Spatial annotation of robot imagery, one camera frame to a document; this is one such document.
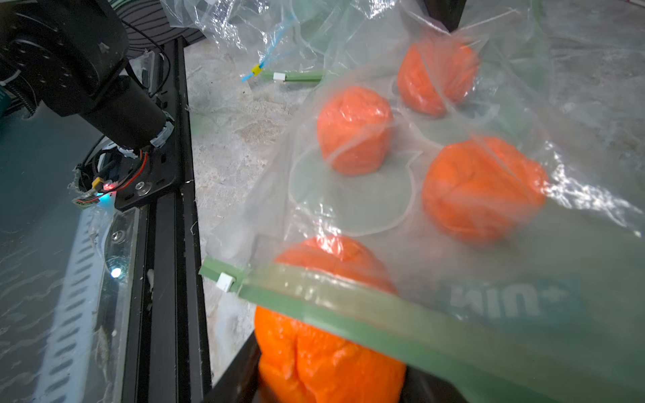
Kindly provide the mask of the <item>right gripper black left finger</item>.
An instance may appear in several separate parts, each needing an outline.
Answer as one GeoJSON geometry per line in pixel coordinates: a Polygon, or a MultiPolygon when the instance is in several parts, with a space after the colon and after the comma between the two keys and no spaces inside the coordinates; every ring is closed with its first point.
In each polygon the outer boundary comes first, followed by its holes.
{"type": "Polygon", "coordinates": [[[252,332],[219,381],[204,396],[203,402],[260,402],[260,356],[260,347],[252,332]]]}

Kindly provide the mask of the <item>blue-zip clear bag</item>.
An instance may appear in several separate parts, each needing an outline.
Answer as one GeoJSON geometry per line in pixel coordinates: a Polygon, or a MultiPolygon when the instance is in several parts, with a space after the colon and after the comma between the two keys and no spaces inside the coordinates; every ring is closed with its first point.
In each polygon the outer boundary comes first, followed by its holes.
{"type": "Polygon", "coordinates": [[[229,55],[242,82],[255,80],[297,25],[290,1],[163,1],[170,25],[200,31],[229,55]]]}

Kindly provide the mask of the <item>green-zip clear bag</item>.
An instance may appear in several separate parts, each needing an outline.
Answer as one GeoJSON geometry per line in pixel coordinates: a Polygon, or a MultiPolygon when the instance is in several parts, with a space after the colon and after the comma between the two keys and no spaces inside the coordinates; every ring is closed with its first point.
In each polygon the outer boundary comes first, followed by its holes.
{"type": "Polygon", "coordinates": [[[270,1],[250,82],[320,82],[387,65],[405,42],[401,1],[270,1]]]}

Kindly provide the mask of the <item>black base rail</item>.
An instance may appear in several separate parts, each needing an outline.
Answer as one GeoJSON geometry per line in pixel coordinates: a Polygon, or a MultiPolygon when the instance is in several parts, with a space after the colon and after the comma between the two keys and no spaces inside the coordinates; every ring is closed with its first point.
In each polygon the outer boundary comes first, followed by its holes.
{"type": "Polygon", "coordinates": [[[201,402],[211,387],[186,46],[182,37],[163,46],[171,65],[161,99],[176,128],[147,169],[168,167],[169,183],[154,179],[152,196],[133,206],[139,220],[119,402],[201,402]]]}

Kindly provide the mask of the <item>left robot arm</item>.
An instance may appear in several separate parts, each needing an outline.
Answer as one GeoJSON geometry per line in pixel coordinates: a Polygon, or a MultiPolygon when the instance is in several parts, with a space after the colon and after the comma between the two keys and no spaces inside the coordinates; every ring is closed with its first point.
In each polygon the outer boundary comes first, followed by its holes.
{"type": "Polygon", "coordinates": [[[131,76],[129,39],[107,1],[3,1],[1,85],[79,115],[123,150],[159,148],[171,119],[131,76]]]}

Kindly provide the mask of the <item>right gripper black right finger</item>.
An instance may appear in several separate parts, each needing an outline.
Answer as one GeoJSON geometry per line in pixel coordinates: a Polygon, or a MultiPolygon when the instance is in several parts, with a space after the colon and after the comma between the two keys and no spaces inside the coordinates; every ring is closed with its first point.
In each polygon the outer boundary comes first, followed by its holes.
{"type": "Polygon", "coordinates": [[[401,403],[467,403],[449,382],[408,366],[401,389],[401,403]]]}

